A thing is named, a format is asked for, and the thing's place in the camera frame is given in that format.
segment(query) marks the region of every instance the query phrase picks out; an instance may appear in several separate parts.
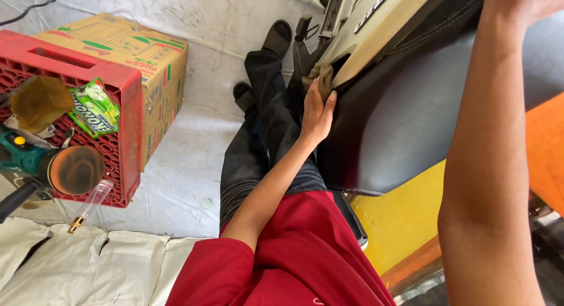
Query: hand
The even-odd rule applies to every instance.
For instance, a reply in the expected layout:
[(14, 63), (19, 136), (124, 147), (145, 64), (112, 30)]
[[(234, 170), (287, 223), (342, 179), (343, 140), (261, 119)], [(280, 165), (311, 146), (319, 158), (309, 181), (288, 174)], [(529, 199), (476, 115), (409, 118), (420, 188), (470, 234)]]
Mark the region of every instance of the hand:
[(485, 0), (484, 11), (501, 13), (524, 28), (564, 9), (564, 0)]
[(337, 92), (329, 95), (327, 102), (319, 93), (319, 78), (315, 79), (303, 102), (303, 122), (300, 137), (312, 141), (315, 145), (321, 143), (328, 135), (333, 122), (333, 110), (337, 102)]

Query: black sandal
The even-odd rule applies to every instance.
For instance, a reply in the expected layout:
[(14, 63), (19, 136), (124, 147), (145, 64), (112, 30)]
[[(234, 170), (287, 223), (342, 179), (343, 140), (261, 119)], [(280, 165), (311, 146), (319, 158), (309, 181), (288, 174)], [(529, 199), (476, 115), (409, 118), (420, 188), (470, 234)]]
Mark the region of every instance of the black sandal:
[(280, 59), (282, 59), (290, 48), (291, 42), (292, 28), (290, 27), (290, 24), (284, 20), (278, 20), (272, 24), (272, 27), (268, 31), (268, 35), (266, 35), (262, 48), (273, 51)]
[(235, 103), (243, 110), (245, 115), (257, 107), (257, 99), (254, 96), (253, 89), (245, 82), (239, 82), (233, 87), (233, 97)]

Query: brass fitting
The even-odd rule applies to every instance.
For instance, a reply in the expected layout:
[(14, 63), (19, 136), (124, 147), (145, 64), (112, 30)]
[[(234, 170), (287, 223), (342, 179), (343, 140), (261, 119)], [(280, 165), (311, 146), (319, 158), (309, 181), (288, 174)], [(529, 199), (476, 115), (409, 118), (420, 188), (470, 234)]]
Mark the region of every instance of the brass fitting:
[(71, 227), (67, 232), (73, 234), (76, 229), (80, 228), (81, 224), (84, 223), (85, 220), (85, 217), (76, 217), (73, 223), (70, 224)]

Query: green snack package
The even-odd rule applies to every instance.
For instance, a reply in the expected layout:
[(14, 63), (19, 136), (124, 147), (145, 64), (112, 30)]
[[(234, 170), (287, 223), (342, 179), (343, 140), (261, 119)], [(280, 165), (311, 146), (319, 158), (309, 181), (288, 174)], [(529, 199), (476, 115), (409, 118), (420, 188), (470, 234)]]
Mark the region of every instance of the green snack package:
[(67, 114), (90, 137), (117, 132), (120, 108), (104, 91), (100, 78), (70, 92), (74, 96), (74, 108)]

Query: dark jeans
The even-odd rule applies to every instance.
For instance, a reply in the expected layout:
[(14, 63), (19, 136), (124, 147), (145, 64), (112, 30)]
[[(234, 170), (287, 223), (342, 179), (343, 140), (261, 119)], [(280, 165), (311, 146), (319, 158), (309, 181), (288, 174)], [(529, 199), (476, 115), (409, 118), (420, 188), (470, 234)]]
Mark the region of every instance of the dark jeans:
[[(265, 50), (250, 52), (245, 60), (245, 69), (258, 109), (246, 116), (225, 152), (220, 187), (220, 228), (233, 217), (266, 173), (290, 150), (301, 131), (297, 105), (286, 90), (278, 56)], [(313, 153), (286, 194), (311, 190), (327, 190)]]

